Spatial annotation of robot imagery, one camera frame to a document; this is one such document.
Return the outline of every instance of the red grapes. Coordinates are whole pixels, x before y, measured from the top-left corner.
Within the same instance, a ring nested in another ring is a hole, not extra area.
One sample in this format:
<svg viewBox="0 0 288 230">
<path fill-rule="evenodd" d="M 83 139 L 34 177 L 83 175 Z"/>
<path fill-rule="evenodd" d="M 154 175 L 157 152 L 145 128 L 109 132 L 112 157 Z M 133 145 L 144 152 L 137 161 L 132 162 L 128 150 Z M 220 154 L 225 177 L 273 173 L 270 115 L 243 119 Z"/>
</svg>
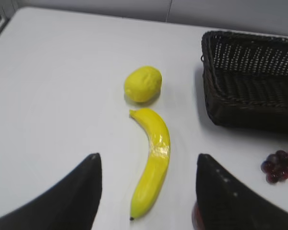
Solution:
<svg viewBox="0 0 288 230">
<path fill-rule="evenodd" d="M 266 173 L 266 180 L 270 184 L 288 179 L 288 153 L 283 150 L 270 154 L 261 164 L 261 170 Z"/>
</svg>

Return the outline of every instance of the toy lemon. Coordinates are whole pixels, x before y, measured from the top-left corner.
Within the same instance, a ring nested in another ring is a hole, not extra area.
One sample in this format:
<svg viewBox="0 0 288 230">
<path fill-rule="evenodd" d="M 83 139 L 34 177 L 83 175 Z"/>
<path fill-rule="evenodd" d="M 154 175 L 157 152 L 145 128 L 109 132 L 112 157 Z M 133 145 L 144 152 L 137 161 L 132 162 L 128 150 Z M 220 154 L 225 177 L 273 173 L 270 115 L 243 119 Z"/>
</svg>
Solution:
<svg viewBox="0 0 288 230">
<path fill-rule="evenodd" d="M 160 92 L 161 84 L 160 71 L 151 66 L 143 66 L 127 77 L 125 94 L 135 102 L 147 102 Z"/>
</svg>

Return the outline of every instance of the white table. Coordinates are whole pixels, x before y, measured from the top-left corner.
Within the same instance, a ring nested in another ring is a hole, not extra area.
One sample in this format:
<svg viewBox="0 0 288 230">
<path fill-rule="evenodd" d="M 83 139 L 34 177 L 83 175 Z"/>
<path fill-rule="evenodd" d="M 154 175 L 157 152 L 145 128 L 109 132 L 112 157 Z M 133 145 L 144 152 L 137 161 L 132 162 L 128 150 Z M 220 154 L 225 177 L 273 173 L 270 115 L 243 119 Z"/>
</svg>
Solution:
<svg viewBox="0 0 288 230">
<path fill-rule="evenodd" d="M 95 230 L 192 230 L 199 153 L 288 211 L 288 180 L 271 186 L 261 162 L 288 137 L 217 127 L 204 107 L 201 37 L 210 28 L 25 8 L 0 36 L 0 216 L 100 152 L 103 194 Z M 148 140 L 129 118 L 123 83 L 136 68 L 163 75 L 150 108 L 165 120 L 171 160 L 159 198 L 130 223 Z"/>
</svg>

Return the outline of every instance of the dark brown basket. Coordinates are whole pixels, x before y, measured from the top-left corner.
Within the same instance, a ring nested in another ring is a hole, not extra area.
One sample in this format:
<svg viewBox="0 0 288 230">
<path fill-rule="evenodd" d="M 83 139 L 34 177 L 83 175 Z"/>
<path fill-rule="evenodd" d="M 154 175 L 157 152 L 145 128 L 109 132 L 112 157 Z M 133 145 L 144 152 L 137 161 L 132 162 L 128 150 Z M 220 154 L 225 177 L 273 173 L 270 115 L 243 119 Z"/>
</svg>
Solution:
<svg viewBox="0 0 288 230">
<path fill-rule="evenodd" d="M 204 92 L 216 125 L 288 133 L 288 39 L 207 32 Z"/>
</svg>

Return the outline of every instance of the toy banana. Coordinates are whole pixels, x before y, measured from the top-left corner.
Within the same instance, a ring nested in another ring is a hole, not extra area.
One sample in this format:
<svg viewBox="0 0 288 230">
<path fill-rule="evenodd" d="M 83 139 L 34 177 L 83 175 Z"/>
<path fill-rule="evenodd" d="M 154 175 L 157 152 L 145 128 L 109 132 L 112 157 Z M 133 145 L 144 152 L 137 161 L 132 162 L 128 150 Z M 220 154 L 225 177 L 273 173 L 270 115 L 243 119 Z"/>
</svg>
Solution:
<svg viewBox="0 0 288 230">
<path fill-rule="evenodd" d="M 130 220 L 134 220 L 149 211 L 158 197 L 168 170 L 170 140 L 166 124 L 153 110 L 130 110 L 130 116 L 149 138 L 148 161 L 131 201 Z"/>
</svg>

